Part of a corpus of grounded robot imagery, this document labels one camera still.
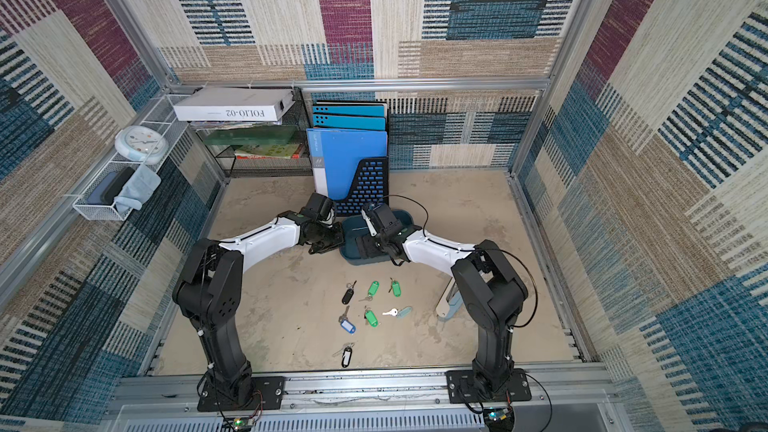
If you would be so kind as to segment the teal plastic storage box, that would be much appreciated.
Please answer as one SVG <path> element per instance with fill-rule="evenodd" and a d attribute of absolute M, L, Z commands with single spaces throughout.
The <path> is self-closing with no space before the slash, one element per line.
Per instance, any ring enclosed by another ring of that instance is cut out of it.
<path fill-rule="evenodd" d="M 345 242 L 340 248 L 340 254 L 349 264 L 362 266 L 390 261 L 399 266 L 404 262 L 404 259 L 391 259 L 385 251 L 376 246 L 362 215 L 347 217 L 341 225 Z"/>

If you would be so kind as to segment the black fob key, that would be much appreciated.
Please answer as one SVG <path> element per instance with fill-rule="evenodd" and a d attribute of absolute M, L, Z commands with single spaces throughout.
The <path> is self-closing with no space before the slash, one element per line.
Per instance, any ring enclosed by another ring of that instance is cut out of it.
<path fill-rule="evenodd" d="M 354 296 L 355 285 L 356 285 L 356 282 L 351 282 L 346 284 L 346 290 L 341 299 L 341 303 L 343 305 L 348 305 L 351 302 L 352 297 Z"/>

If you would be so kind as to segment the light blue tag key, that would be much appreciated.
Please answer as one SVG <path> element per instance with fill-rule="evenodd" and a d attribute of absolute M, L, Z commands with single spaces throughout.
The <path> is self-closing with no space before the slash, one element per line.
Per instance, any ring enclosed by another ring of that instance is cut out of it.
<path fill-rule="evenodd" d="M 412 307 L 411 306 L 406 306 L 406 307 L 400 308 L 400 309 L 392 308 L 392 309 L 390 309 L 388 311 L 383 312 L 382 315 L 386 316 L 386 317 L 402 318 L 402 317 L 407 316 L 411 312 L 412 312 Z"/>

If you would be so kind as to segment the solid green tag key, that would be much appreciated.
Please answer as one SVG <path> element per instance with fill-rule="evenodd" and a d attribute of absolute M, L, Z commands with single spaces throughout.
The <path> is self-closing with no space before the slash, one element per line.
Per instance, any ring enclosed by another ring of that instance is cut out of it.
<path fill-rule="evenodd" d="M 379 324 L 376 315 L 369 307 L 365 307 L 364 318 L 371 327 L 377 327 Z"/>

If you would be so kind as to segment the black white tag key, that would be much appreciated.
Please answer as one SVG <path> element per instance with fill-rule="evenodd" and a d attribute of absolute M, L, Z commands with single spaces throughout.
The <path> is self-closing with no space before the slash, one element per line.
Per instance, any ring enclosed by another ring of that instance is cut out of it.
<path fill-rule="evenodd" d="M 340 358 L 340 365 L 342 368 L 348 368 L 350 366 L 353 348 L 353 343 L 347 343 L 334 354 L 334 357 L 338 356 Z"/>

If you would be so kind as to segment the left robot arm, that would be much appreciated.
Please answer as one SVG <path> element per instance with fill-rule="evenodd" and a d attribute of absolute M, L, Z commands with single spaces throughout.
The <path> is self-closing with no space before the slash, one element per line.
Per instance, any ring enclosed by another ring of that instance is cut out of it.
<path fill-rule="evenodd" d="M 322 254 L 343 243 L 333 201 L 313 193 L 298 212 L 282 212 L 239 236 L 200 239 L 193 245 L 172 300 L 195 329 L 206 358 L 206 371 L 197 386 L 200 412 L 262 408 L 263 395 L 252 379 L 235 319 L 243 272 L 295 246 L 307 245 L 311 254 Z"/>

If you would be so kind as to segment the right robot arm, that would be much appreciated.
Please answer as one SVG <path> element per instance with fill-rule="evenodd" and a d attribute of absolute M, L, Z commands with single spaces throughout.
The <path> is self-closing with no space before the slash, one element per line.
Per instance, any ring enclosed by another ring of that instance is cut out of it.
<path fill-rule="evenodd" d="M 528 288 L 497 244 L 466 245 L 404 225 L 384 203 L 362 209 L 371 237 L 364 243 L 395 264 L 419 263 L 452 276 L 478 327 L 478 349 L 469 370 L 446 372 L 452 403 L 529 401 L 524 371 L 514 366 L 511 340 Z"/>

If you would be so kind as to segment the white folio box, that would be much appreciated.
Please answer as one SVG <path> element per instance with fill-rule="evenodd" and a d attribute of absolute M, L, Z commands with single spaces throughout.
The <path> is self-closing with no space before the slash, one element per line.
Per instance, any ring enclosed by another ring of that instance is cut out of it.
<path fill-rule="evenodd" d="M 205 87 L 173 108 L 186 122 L 277 122 L 294 102 L 292 89 Z"/>

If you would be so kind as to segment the black mesh file holder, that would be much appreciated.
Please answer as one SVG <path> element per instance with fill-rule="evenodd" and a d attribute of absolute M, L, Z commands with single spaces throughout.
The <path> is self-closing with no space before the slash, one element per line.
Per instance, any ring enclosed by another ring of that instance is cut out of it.
<path fill-rule="evenodd" d="M 352 178 L 350 188 L 342 199 L 333 200 L 337 217 L 359 215 L 369 203 L 389 203 L 389 158 L 361 159 Z"/>

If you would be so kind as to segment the blue folder front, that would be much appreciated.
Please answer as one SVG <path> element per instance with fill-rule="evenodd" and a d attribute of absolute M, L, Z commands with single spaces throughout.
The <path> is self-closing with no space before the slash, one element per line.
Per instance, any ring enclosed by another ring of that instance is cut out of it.
<path fill-rule="evenodd" d="M 315 190 L 330 199 L 344 199 L 361 160 L 385 157 L 385 131 L 310 128 L 307 140 Z"/>

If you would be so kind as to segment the teal folder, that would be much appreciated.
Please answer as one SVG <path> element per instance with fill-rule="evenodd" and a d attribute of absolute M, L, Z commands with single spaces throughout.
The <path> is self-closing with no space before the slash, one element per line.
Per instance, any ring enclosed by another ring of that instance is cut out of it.
<path fill-rule="evenodd" d="M 356 129 L 367 131 L 385 131 L 385 117 L 334 115 L 314 113 L 312 115 L 315 128 Z"/>
<path fill-rule="evenodd" d="M 387 105 L 381 102 L 319 101 L 312 105 L 312 113 L 385 118 L 387 116 Z"/>

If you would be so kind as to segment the teal folder back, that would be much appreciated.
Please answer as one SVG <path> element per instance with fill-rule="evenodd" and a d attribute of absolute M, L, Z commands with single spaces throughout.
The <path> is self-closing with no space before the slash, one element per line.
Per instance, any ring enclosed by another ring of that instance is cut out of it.
<path fill-rule="evenodd" d="M 381 102 L 319 101 L 312 105 L 312 113 L 385 118 L 387 116 L 387 105 Z"/>

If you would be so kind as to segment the light blue cloth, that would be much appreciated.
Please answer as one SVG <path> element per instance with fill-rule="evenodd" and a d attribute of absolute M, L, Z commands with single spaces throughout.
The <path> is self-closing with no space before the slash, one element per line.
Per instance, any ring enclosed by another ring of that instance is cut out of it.
<path fill-rule="evenodd" d="M 133 210 L 141 210 L 160 183 L 157 173 L 146 165 L 140 165 L 114 199 L 117 212 L 127 215 Z"/>

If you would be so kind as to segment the white round clock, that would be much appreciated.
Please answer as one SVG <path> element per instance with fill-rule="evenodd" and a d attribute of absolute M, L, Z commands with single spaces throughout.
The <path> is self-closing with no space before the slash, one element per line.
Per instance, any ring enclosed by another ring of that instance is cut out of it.
<path fill-rule="evenodd" d="M 169 150 L 167 139 L 159 132 L 144 126 L 129 126 L 115 137 L 116 152 L 130 162 L 157 165 Z"/>

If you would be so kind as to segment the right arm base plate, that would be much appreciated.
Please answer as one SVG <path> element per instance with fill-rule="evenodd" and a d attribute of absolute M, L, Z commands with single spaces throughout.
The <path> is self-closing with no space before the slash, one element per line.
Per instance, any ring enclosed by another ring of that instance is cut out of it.
<path fill-rule="evenodd" d="M 526 402 L 532 399 L 525 371 L 511 370 L 509 376 L 494 384 L 472 370 L 448 370 L 445 373 L 447 391 L 451 404 Z"/>

